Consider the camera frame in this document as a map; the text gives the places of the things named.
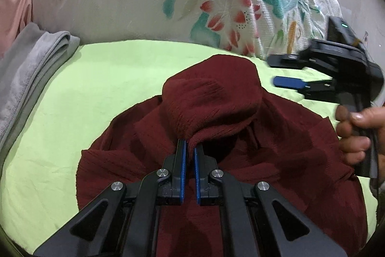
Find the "person's right hand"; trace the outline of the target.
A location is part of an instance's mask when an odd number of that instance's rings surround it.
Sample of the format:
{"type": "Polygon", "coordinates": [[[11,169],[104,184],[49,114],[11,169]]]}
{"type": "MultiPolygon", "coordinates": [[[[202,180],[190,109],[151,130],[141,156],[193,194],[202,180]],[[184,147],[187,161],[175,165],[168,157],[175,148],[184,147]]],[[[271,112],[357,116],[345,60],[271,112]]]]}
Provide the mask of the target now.
{"type": "Polygon", "coordinates": [[[336,133],[339,140],[339,148],[343,152],[343,160],[350,166],[354,166],[364,160],[365,151],[370,147],[368,137],[361,135],[363,130],[377,132],[379,154],[379,169],[384,169],[384,106],[366,108],[361,112],[349,112],[344,106],[337,106],[335,118],[338,121],[336,133]]]}

